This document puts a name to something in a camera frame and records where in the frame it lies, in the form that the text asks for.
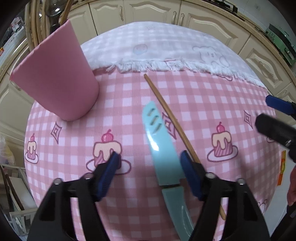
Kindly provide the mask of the person's right hand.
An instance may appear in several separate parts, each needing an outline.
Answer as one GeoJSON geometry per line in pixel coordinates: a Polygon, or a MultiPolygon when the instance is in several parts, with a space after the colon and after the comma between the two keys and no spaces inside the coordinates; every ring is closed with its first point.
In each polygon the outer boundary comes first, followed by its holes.
{"type": "Polygon", "coordinates": [[[288,206],[292,206],[296,201],[296,166],[290,174],[290,186],[287,193],[288,206]]]}

